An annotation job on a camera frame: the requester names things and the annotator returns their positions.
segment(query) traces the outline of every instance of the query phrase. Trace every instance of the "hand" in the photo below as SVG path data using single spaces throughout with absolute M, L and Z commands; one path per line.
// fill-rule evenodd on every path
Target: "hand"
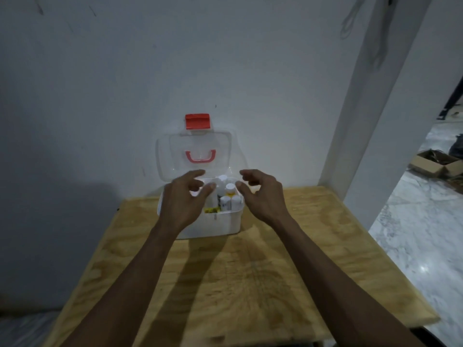
M 207 184 L 198 196 L 193 197 L 190 191 L 198 191 L 204 183 L 194 178 L 201 176 L 205 170 L 191 170 L 165 185 L 163 203 L 159 221 L 172 231 L 180 233 L 200 216 L 207 196 L 215 189 L 215 184 Z
M 259 191 L 252 193 L 245 183 L 236 182 L 237 189 L 242 193 L 249 210 L 257 219 L 275 227 L 278 222 L 291 217 L 286 208 L 283 186 L 275 177 L 258 169 L 243 169 L 240 170 L 240 174 L 249 185 L 261 186 Z

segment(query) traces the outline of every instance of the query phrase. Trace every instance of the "white plastic box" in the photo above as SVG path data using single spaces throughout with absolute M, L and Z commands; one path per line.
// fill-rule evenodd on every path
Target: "white plastic box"
M 240 169 L 247 169 L 236 135 L 223 129 L 184 130 L 164 135 L 156 142 L 156 157 L 159 176 L 167 182 L 193 169 L 206 170 L 205 175 L 198 178 L 205 184 L 223 174 L 236 182 Z M 162 201 L 163 194 L 157 207 L 158 215 Z M 243 202 L 240 210 L 202 212 L 194 223 L 183 229 L 177 239 L 236 234 L 241 227 L 244 206 Z

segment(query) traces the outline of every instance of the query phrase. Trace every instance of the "red latch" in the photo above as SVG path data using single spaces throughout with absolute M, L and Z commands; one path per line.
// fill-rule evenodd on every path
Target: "red latch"
M 210 129 L 211 118 L 209 113 L 194 113 L 185 115 L 187 130 Z

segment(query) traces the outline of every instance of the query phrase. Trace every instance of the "clear plastic lid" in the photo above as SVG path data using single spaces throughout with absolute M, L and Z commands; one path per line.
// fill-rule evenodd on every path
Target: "clear plastic lid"
M 205 169 L 203 178 L 222 174 L 240 178 L 239 171 L 248 164 L 230 130 L 184 130 L 169 133 L 156 141 L 159 177 L 171 181 L 192 169 Z

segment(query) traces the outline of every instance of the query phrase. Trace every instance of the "forearm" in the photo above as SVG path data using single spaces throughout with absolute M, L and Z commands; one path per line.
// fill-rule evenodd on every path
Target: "forearm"
M 296 221 L 287 217 L 274 229 L 340 346 L 423 346 L 326 256 Z
M 142 249 L 62 347 L 131 346 L 175 235 L 156 224 Z

